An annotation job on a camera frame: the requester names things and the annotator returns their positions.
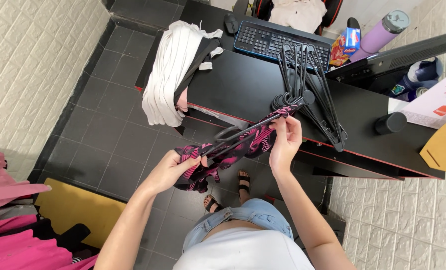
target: hand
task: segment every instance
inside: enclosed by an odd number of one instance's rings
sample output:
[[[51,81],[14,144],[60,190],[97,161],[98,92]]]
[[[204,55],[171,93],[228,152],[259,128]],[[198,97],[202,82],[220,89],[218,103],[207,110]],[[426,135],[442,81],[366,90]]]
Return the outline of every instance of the hand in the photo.
[[[288,116],[286,119],[280,117],[273,120],[269,127],[276,129],[276,142],[269,155],[269,166],[278,180],[282,175],[291,174],[291,161],[302,142],[301,123]]]
[[[178,164],[180,155],[175,150],[170,150],[163,156],[138,189],[147,190],[152,195],[163,192],[172,187],[187,169],[198,166],[200,161],[201,157],[198,156],[196,159],[188,158],[183,163]]]

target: sandal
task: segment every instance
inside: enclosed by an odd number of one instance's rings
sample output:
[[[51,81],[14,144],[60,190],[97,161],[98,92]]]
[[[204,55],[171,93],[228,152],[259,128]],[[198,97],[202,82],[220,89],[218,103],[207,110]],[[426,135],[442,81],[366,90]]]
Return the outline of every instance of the sandal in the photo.
[[[247,172],[245,172],[244,170],[239,170],[238,171],[238,189],[244,189],[244,190],[246,190],[247,192],[248,192],[248,194],[250,193],[250,186],[249,185],[245,185],[245,184],[240,184],[240,181],[248,181],[248,183],[250,182],[250,177],[249,177],[249,175],[248,176],[245,176],[245,175],[240,175],[241,173],[246,173],[246,174],[248,174]]]
[[[220,211],[221,209],[223,209],[223,207],[216,201],[216,199],[213,196],[207,195],[205,197],[205,199],[206,198],[210,198],[211,199],[211,200],[209,200],[208,205],[205,207],[206,211],[208,211],[210,213],[216,213],[216,212]],[[213,204],[216,204],[217,206],[216,206],[215,210],[213,212],[211,212],[211,206]]]

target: patterned fabric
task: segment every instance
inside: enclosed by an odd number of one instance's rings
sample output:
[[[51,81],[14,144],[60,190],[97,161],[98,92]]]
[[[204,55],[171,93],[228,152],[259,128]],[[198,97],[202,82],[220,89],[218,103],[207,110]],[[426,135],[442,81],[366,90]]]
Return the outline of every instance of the patterned fabric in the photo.
[[[260,120],[260,122],[268,119],[271,116],[274,116],[275,114],[281,114],[281,116],[286,118],[297,110],[297,105],[283,107],[275,112],[272,112],[267,117]],[[184,172],[183,175],[180,176],[178,181],[176,181],[174,187],[182,190],[196,190],[200,193],[207,192],[208,182],[206,181],[206,178],[208,176],[213,176],[215,182],[219,183],[220,176],[218,175],[218,169],[226,169],[232,164],[238,162],[243,157],[253,159],[270,150],[276,140],[276,131],[272,128],[269,128],[269,123],[264,124],[240,135],[236,142],[241,141],[248,136],[253,136],[254,139],[244,141],[227,153],[219,155],[222,150],[225,150],[226,148],[231,146],[231,143],[223,144],[218,149],[208,154],[208,158],[215,156],[213,159],[213,164],[209,165],[208,167],[204,167],[200,164],[199,166],[194,166],[188,169]],[[174,150],[181,156],[180,163],[182,163],[188,158],[195,159],[212,147],[212,144],[202,144],[200,146],[187,145],[185,147],[177,147]]]

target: denim shorts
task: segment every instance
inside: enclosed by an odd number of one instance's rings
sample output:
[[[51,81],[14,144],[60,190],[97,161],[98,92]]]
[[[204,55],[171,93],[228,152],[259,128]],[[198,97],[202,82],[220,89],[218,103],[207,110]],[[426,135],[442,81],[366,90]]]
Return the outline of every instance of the denim shorts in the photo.
[[[208,213],[200,218],[196,222],[196,226],[184,239],[183,253],[185,250],[200,243],[211,229],[229,219],[249,221],[265,230],[280,231],[293,239],[290,225],[272,204],[261,199],[250,199],[241,207],[226,207],[216,213]]]

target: person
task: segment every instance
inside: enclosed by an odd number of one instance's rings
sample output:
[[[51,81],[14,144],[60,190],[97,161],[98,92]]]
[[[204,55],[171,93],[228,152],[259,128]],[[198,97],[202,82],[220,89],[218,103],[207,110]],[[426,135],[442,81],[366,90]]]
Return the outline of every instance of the person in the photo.
[[[239,171],[241,207],[222,208],[207,196],[209,210],[191,230],[183,255],[173,270],[198,269],[304,269],[355,270],[333,230],[318,212],[290,171],[302,142],[301,124],[293,117],[270,125],[277,132],[269,165],[298,234],[313,263],[293,241],[288,222],[273,205],[248,194],[249,175]],[[137,188],[104,243],[94,270],[130,270],[156,194],[172,187],[187,169],[206,165],[199,156],[181,164],[171,150]]]

